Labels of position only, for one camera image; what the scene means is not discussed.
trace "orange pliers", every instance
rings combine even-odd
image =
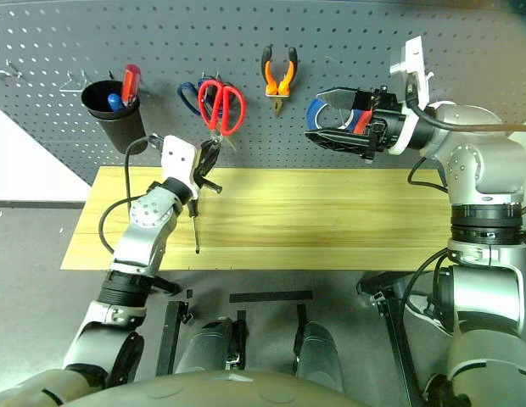
[[[289,85],[297,73],[297,50],[295,47],[290,47],[288,54],[288,71],[279,85],[277,85],[271,73],[272,48],[265,47],[265,49],[263,49],[263,56],[261,57],[261,74],[263,78],[265,78],[266,83],[265,95],[271,99],[271,107],[275,116],[278,116],[282,108],[283,99],[289,97]]]

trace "blue-handled scissors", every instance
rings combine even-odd
[[[197,103],[195,103],[195,105],[191,104],[191,102],[187,100],[186,95],[184,93],[185,91],[189,92],[191,99],[196,102],[199,96],[199,88],[208,79],[213,79],[213,78],[204,76],[197,81],[197,86],[195,86],[192,82],[184,82],[176,89],[176,93],[178,94],[180,99],[184,102],[186,107],[193,114],[199,117],[201,116],[201,112],[199,111]],[[214,103],[214,98],[212,97],[212,95],[207,94],[206,99],[204,100],[204,106],[206,107],[207,112],[210,112],[212,110],[213,103]]]

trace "wooden board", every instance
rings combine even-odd
[[[450,205],[442,192],[406,183],[408,170],[214,169],[222,194],[204,189],[196,254],[184,209],[169,236],[161,270],[412,270],[443,248]],[[434,170],[418,179],[438,182]],[[131,169],[133,195],[161,181],[160,168]],[[121,167],[101,167],[61,266],[107,270],[103,211],[125,197]],[[127,227],[126,206],[105,224],[114,247]]]

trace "screwdriver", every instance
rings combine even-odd
[[[193,235],[195,236],[195,253],[199,254],[199,234],[197,233],[197,225],[195,224],[195,218],[199,216],[199,201],[192,199],[187,203],[187,211],[189,217],[192,218]]]

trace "black pen holder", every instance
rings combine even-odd
[[[121,82],[100,81],[92,83],[82,92],[82,103],[90,114],[103,127],[114,147],[125,154],[127,146],[135,140],[146,136],[143,120],[139,111],[140,101],[137,98],[125,109],[114,112],[109,106],[109,94],[121,95]],[[148,144],[143,142],[131,149],[130,154],[139,154]]]

